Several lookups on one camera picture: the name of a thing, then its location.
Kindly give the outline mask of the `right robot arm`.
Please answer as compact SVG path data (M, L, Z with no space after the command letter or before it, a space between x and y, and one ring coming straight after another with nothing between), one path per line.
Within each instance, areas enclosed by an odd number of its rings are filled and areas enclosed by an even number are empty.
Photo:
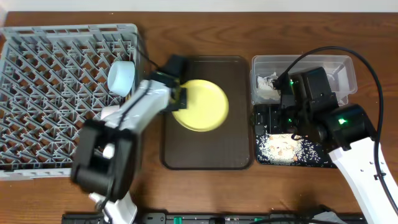
M267 159L303 144L318 146L343 174L368 223L397 222L397 184L365 110L339 105L323 67L283 74L272 84L280 103L257 104L253 112L257 145Z

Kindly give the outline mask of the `pink bowl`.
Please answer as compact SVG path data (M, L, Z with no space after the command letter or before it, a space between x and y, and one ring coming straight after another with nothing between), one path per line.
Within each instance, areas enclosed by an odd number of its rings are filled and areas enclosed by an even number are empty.
M105 117L109 116L110 114L114 113L120 108L119 105L113 106L105 106L100 113L100 120L104 119Z

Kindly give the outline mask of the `blue bowl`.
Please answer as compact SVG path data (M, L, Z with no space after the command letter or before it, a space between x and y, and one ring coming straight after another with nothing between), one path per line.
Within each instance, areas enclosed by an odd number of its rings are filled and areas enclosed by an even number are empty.
M135 80L135 64L131 61L116 61L108 73L108 88L110 92L125 97L131 91Z

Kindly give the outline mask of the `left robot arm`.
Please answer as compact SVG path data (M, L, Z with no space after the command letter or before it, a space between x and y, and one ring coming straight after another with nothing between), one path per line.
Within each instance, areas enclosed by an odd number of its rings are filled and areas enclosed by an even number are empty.
M129 188L141 163L140 135L161 111L185 107L181 75L155 70L120 109L85 121L70 178L94 199L105 223L133 223L137 207Z

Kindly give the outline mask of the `yellow plate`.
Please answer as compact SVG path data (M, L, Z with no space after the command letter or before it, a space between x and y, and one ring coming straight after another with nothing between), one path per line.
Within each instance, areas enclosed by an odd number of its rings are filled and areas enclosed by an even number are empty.
M182 86L187 89L187 108L172 113L179 124L197 132L211 131L223 124L229 101L218 85L207 80L189 80Z

